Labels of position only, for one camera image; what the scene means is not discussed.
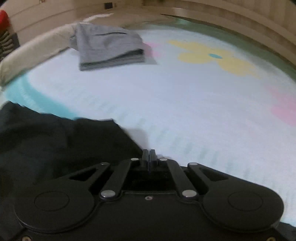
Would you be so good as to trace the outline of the black pants with white stripe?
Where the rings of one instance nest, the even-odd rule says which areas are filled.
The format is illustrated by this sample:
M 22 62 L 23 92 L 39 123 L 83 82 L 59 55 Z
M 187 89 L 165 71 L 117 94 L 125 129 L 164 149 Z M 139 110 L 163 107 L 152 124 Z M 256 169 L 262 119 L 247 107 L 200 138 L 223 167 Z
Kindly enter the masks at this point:
M 1 108 L 1 240 L 20 231 L 13 204 L 23 189 L 100 162 L 116 164 L 141 155 L 112 120 L 70 120 L 7 102 Z

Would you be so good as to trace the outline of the floral bed sheet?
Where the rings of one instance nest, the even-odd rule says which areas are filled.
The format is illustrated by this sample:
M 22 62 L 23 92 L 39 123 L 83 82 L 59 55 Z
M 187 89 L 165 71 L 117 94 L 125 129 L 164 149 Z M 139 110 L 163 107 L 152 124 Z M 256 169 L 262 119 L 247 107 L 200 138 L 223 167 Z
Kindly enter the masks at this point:
M 295 225 L 295 68 L 221 29 L 177 20 L 133 28 L 143 63 L 79 70 L 67 49 L 1 89 L 65 118 L 113 119 L 145 149 L 264 185 Z

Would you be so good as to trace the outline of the folded grey pants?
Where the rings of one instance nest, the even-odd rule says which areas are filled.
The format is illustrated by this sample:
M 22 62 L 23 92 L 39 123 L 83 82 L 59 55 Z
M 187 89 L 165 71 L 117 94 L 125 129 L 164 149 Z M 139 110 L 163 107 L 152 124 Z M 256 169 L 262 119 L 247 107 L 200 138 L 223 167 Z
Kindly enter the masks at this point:
M 145 61 L 140 35 L 120 27 L 78 23 L 69 47 L 79 52 L 81 71 Z

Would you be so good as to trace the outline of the beige long pillow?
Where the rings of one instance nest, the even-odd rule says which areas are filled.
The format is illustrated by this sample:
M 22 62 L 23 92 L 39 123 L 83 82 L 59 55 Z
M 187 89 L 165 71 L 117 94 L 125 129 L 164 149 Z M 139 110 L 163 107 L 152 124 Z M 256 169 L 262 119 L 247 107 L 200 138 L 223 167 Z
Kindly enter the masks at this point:
M 1 86 L 67 49 L 75 27 L 72 23 L 52 29 L 8 54 L 1 61 Z

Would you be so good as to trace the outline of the wooden bed headboard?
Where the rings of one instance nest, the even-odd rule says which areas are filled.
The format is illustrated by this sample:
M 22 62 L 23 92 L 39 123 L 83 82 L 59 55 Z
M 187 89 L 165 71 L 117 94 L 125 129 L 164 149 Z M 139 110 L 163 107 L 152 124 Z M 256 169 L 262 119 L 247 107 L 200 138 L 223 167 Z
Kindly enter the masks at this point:
M 82 16 L 136 6 L 244 35 L 295 64 L 295 1 L 5 1 L 20 43 Z

